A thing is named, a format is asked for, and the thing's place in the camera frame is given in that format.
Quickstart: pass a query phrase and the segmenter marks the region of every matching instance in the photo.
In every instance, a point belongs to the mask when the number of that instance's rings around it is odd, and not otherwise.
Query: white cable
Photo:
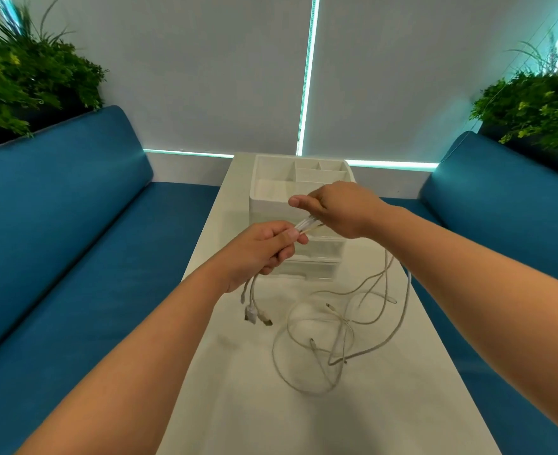
[[[376,344],[375,346],[373,346],[371,348],[367,348],[365,350],[357,351],[357,352],[349,354],[350,350],[352,349],[352,347],[355,344],[355,331],[354,331],[353,325],[362,325],[362,326],[373,325],[374,323],[379,321],[380,318],[382,317],[382,314],[384,313],[384,310],[386,309],[386,303],[387,302],[393,303],[393,304],[397,303],[397,301],[394,298],[392,298],[388,295],[388,291],[389,291],[388,270],[392,266],[394,261],[395,261],[395,257],[391,255],[390,259],[389,259],[389,253],[385,250],[384,251],[384,270],[382,270],[378,274],[375,274],[375,275],[372,275],[372,276],[366,278],[355,289],[350,290],[348,292],[334,292],[332,290],[316,290],[316,291],[314,291],[310,294],[311,296],[315,295],[315,294],[351,295],[351,298],[349,298],[347,300],[347,302],[344,306],[344,311],[343,311],[342,314],[338,313],[337,310],[333,306],[331,306],[329,304],[326,304],[326,306],[328,308],[328,312],[326,313],[326,315],[328,315],[328,317],[327,316],[324,317],[322,314],[319,314],[319,315],[315,315],[315,316],[293,318],[294,310],[298,306],[305,303],[307,300],[299,300],[298,302],[296,302],[294,305],[291,306],[291,308],[289,309],[289,311],[287,313],[287,320],[285,322],[285,326],[277,332],[277,335],[275,336],[275,340],[273,341],[273,346],[272,346],[273,364],[275,366],[275,370],[276,370],[277,374],[279,375],[279,377],[281,377],[281,379],[284,382],[286,382],[294,390],[297,390],[297,391],[299,391],[303,394],[307,394],[307,395],[310,395],[310,396],[322,396],[323,394],[326,394],[326,393],[332,391],[334,388],[336,388],[336,386],[338,386],[338,383],[340,382],[340,379],[342,377],[343,367],[346,364],[347,360],[350,360],[350,359],[353,359],[353,358],[371,353],[373,351],[376,351],[377,349],[381,348],[382,346],[389,343],[389,341],[391,341],[393,339],[393,337],[396,335],[396,333],[401,328],[401,326],[403,324],[403,321],[405,319],[407,309],[408,309],[408,301],[409,301],[411,281],[412,281],[412,275],[409,271],[408,271],[408,286],[407,286],[407,289],[406,289],[405,299],[404,299],[404,302],[403,302],[403,311],[402,311],[401,317],[400,317],[399,322],[397,323],[397,326],[395,327],[395,329],[393,329],[393,331],[389,334],[389,336],[386,337],[386,339],[384,339],[381,343]],[[376,292],[376,291],[374,291],[374,288],[378,285],[378,283],[380,282],[382,277],[385,278],[384,292],[383,293],[382,292]],[[365,285],[366,282],[368,282],[369,280],[371,280],[373,278],[376,278],[376,280],[374,281],[374,284],[368,290],[365,290],[365,291],[360,290]],[[255,286],[256,279],[257,279],[257,276],[253,278],[252,283],[251,283],[251,287],[250,287],[250,307],[258,313],[258,318],[260,318],[260,320],[267,323],[267,325],[271,325],[272,322],[270,320],[268,320],[266,318],[266,316],[260,311],[260,308],[258,307],[258,305],[256,303],[256,300],[255,300],[254,286]],[[247,290],[247,284],[245,285],[245,288],[244,288],[243,293],[241,295],[242,300],[244,300],[244,298],[245,298],[246,290]],[[380,312],[374,320],[371,320],[371,321],[355,320],[355,319],[352,319],[352,318],[350,319],[347,316],[349,307],[351,306],[351,302],[359,294],[364,294],[363,298],[361,298],[361,300],[359,301],[359,307],[363,304],[363,302],[365,301],[365,299],[367,298],[367,296],[369,294],[374,294],[374,295],[382,298],[383,302],[382,302],[382,306],[380,308]],[[308,340],[308,342],[298,340],[298,338],[296,338],[296,336],[293,333],[293,327],[295,326],[295,324],[300,323],[302,321],[314,321],[314,322],[336,323],[336,324],[338,324],[338,330],[337,330],[336,336],[334,338],[334,343],[333,343],[332,349],[320,348],[319,346],[316,345],[313,338],[310,338]],[[276,361],[275,349],[276,349],[276,345],[277,345],[277,342],[278,342],[279,338],[284,333],[287,333],[287,335],[290,337],[290,339],[294,343],[296,343],[298,346],[312,352],[317,364],[319,364],[319,367],[321,368],[323,376],[325,377],[325,379],[327,380],[327,382],[329,384],[328,389],[323,390],[323,391],[304,390],[304,389],[294,385],[293,383],[291,383],[283,375],[283,373],[281,372],[281,369],[280,369],[280,367],[279,367],[279,365],[277,364],[277,361]],[[341,351],[336,351],[336,350],[340,350],[340,348],[339,348],[340,340],[342,341]],[[328,360],[327,360],[327,363],[326,363],[325,367],[324,367],[324,365],[321,361],[320,353],[328,354]],[[334,367],[334,366],[337,366],[338,369],[337,369],[335,378],[332,380],[332,378],[330,377],[330,375],[328,373],[328,370],[326,370],[326,368],[327,367]]]

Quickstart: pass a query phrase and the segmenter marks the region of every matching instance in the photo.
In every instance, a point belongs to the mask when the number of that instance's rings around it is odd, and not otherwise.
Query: planter
[[[15,115],[20,119],[28,121],[30,123],[30,130],[36,132],[92,110],[91,108],[86,108],[78,98],[77,93],[71,89],[59,92],[58,98],[62,108],[48,105],[42,105],[38,109],[17,107],[14,109]],[[0,144],[19,137],[19,135],[12,131],[0,128]]]
[[[498,142],[507,133],[507,129],[492,126],[486,123],[481,125],[479,134],[487,137],[488,139]],[[540,145],[536,143],[540,140],[539,136],[529,136],[522,139],[516,137],[512,138],[505,145],[514,152],[520,153],[525,157],[534,160],[550,169],[558,172],[558,151],[543,150]]]

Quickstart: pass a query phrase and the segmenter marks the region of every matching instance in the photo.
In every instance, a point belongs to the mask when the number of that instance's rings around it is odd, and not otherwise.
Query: table
[[[239,153],[232,161],[185,276],[248,226],[254,157]],[[223,296],[158,455],[499,454],[413,290],[401,330],[378,351],[349,361],[331,393],[305,396],[278,377],[271,348],[289,306],[316,288],[354,289],[383,265],[382,247],[361,239],[348,242],[335,282],[260,278],[256,299],[275,320],[272,327],[244,321],[240,290]],[[404,270],[395,264],[389,276],[390,294],[402,301]],[[400,313],[396,305],[389,309],[363,341],[388,335]],[[294,367],[302,367],[301,359],[294,356]],[[290,360],[286,352],[283,361]]]

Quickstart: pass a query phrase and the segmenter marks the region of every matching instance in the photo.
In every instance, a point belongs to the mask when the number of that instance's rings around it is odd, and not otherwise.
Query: white organizer
[[[289,220],[297,223],[308,213],[289,206],[287,200],[338,180],[355,181],[345,161],[257,155],[249,197],[250,222]],[[308,236],[309,244],[296,244],[296,255],[274,274],[305,276],[312,280],[333,279],[342,261],[346,240],[327,227],[313,230]]]

